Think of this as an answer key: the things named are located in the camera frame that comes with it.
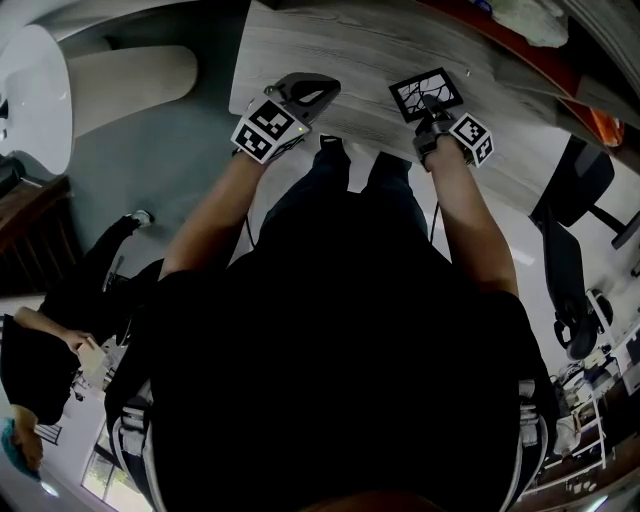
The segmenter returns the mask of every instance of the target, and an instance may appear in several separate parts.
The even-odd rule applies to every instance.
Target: black chair
[[[570,359],[584,359],[593,350],[598,333],[589,318],[580,244],[555,220],[548,205],[538,203],[530,218],[542,233],[547,289],[556,310],[556,338]],[[568,340],[564,339],[566,328]]]
[[[530,215],[542,233],[547,289],[556,310],[556,337],[574,360],[584,359],[591,353],[602,326],[586,297],[580,244],[562,225],[571,226],[591,211],[612,228],[615,223],[620,224],[618,236],[612,242],[616,249],[629,240],[640,226],[640,214],[623,226],[594,204],[611,184],[613,176],[608,155],[571,137],[549,185]],[[598,303],[607,311],[610,322],[613,316],[610,304],[601,294]],[[566,340],[565,329],[569,329]]]
[[[543,199],[563,226],[572,226],[585,213],[591,212],[615,231],[616,237],[611,245],[614,249],[620,249],[640,228],[640,212],[625,225],[595,205],[614,177],[609,155],[572,136]]]

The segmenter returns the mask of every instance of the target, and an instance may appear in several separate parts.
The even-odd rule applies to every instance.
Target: standing person
[[[15,317],[5,316],[0,377],[13,418],[5,421],[0,436],[5,452],[23,473],[37,475],[42,442],[34,429],[38,423],[53,425],[60,419],[80,367],[80,346],[91,346],[89,337],[102,345],[155,285],[161,261],[124,284],[102,291],[122,242],[152,222],[143,210],[122,217],[47,293],[38,311],[22,307]]]
[[[227,268],[267,170],[237,154],[169,247],[143,315],[163,347],[152,441],[167,510],[189,489],[229,511],[497,511],[520,381],[553,429],[509,247],[456,141],[424,162],[451,263],[429,243],[408,162],[381,154],[361,194],[349,165],[322,137]]]

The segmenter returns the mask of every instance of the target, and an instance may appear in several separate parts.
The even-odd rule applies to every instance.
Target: desk
[[[550,98],[534,100],[493,78],[502,50],[445,15],[410,1],[305,2],[272,11],[254,1],[236,66],[229,110],[242,115],[266,85],[294,72],[323,73],[342,92],[315,130],[416,161],[389,86],[443,67],[468,111],[492,130],[496,153],[475,171],[499,198],[530,213],[551,178],[569,134],[553,126]]]

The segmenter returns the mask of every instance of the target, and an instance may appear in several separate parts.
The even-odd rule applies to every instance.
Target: teal hat
[[[4,452],[7,454],[7,457],[20,473],[23,475],[27,475],[29,478],[32,478],[36,482],[40,481],[40,473],[37,471],[32,471],[27,467],[27,461],[22,453],[22,450],[11,441],[11,437],[16,428],[15,420],[11,418],[4,418],[0,420],[0,442],[2,443],[2,448]]]

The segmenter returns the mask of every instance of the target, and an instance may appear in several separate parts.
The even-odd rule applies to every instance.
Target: black t-shirt
[[[78,358],[62,340],[24,329],[13,317],[4,317],[2,385],[9,402],[29,409],[40,424],[53,425],[60,420],[78,367]]]
[[[526,313],[387,213],[298,210],[225,272],[159,283],[140,320],[169,510],[184,489],[238,511],[376,489],[499,509],[518,381],[549,384]]]

